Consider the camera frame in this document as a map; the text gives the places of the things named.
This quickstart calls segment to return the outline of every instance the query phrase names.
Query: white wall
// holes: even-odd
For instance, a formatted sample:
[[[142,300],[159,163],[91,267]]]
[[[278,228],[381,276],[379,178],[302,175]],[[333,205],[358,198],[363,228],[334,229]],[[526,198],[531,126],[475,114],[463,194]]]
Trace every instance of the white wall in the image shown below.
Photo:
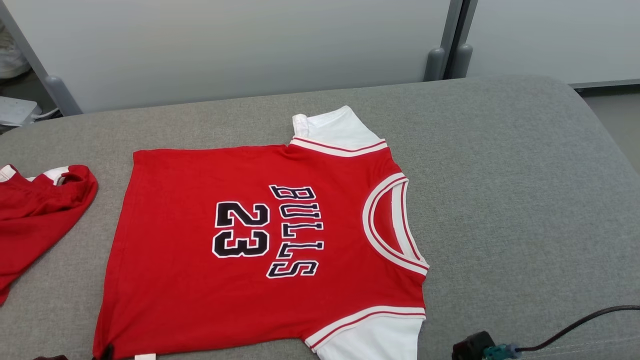
[[[639,42],[639,0],[478,0],[467,76],[640,79]]]
[[[84,112],[421,81],[449,0],[4,0]]]

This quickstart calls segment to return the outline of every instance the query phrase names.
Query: white label tag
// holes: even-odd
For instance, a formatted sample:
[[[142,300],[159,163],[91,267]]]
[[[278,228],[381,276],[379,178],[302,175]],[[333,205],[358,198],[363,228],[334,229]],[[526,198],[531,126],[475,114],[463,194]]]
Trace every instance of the white label tag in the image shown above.
[[[134,360],[156,360],[156,355],[155,354],[136,355]]]

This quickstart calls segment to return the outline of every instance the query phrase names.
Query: red clothing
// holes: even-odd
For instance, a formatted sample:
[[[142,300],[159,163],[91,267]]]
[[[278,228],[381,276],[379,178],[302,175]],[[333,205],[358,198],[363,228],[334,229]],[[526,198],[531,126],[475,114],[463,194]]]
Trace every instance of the red clothing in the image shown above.
[[[371,316],[424,318],[428,268],[386,195],[405,182],[384,141],[135,152],[93,354],[314,349]]]
[[[0,169],[0,305],[10,284],[80,219],[98,190],[84,165],[56,168],[32,181]]]

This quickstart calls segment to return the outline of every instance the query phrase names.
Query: fabric upholstery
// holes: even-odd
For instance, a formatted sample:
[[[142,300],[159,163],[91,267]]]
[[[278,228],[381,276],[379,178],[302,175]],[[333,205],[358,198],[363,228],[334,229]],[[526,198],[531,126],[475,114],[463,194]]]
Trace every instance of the fabric upholstery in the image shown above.
[[[332,90],[80,115],[0,136],[0,165],[34,176],[84,164],[100,185],[0,307],[0,359],[91,358],[133,151],[286,143],[293,115],[345,104],[410,178],[410,225],[431,265],[420,359],[449,359],[480,330],[533,346],[592,311],[640,302],[640,177],[571,88],[501,76]],[[639,324],[640,312],[605,315],[525,358],[637,359]],[[314,358],[299,340],[161,357]]]

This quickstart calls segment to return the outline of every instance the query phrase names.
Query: white trim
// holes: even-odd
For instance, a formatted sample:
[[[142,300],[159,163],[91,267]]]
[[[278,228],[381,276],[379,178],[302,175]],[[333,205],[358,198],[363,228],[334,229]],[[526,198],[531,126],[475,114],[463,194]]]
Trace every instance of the white trim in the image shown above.
[[[369,154],[370,152],[382,150],[388,147],[384,139],[381,139],[379,143],[372,144],[371,146],[362,147],[360,149],[348,149],[297,136],[295,136],[289,144],[304,147],[313,151],[323,152],[329,155],[342,156],[343,158],[352,158],[354,156]]]
[[[398,245],[400,245],[403,254],[419,260],[413,254],[411,244],[409,244],[409,239],[406,237],[406,232],[404,231],[404,214],[402,212],[402,189],[404,188],[404,184],[406,183],[398,184],[391,190],[391,219]]]
[[[15,170],[11,167],[11,165],[5,165],[3,168],[0,168],[0,183],[5,181],[9,181],[15,175]]]
[[[377,318],[381,316],[389,316],[392,318],[419,318],[426,319],[423,307],[397,307],[397,306],[374,306],[361,310],[355,314],[341,318],[331,324],[316,331],[313,335],[305,339],[305,344],[311,351],[324,345],[332,337],[340,334],[342,331],[352,329],[365,319]]]
[[[383,180],[375,189],[369,194],[367,201],[365,202],[364,209],[362,211],[362,225],[364,227],[364,232],[367,236],[367,239],[371,243],[374,249],[378,251],[383,257],[387,258],[389,261],[403,267],[409,269],[411,271],[417,272],[422,275],[426,275],[429,270],[429,266],[420,260],[416,260],[415,258],[410,258],[395,249],[391,248],[386,242],[384,242],[375,227],[373,227],[373,216],[374,210],[378,205],[378,201],[381,196],[392,189],[392,186],[402,184],[409,181],[403,173],[399,172],[397,174],[391,175],[385,180]]]
[[[418,245],[416,245],[415,240],[413,239],[413,234],[411,233],[411,228],[409,227],[409,219],[407,217],[407,211],[406,211],[406,191],[408,187],[409,187],[409,182],[404,183],[402,187],[402,219],[404,222],[404,230],[406,230],[406,234],[409,236],[409,241],[413,250],[415,250],[415,254],[418,254],[418,257],[419,257],[418,260],[420,260],[425,265],[427,265],[427,267],[429,267],[429,264],[427,264],[426,260],[420,253],[420,250],[418,250]]]
[[[308,137],[309,136],[309,121],[304,114],[297,114],[293,116],[293,132],[295,136]]]
[[[136,355],[134,360],[156,360],[156,355],[155,354]]]
[[[67,172],[69,172],[69,167],[58,167],[47,170],[42,174],[48,177],[53,182],[53,185],[58,186],[61,184],[61,181],[64,180],[64,177],[62,175],[66,174]]]

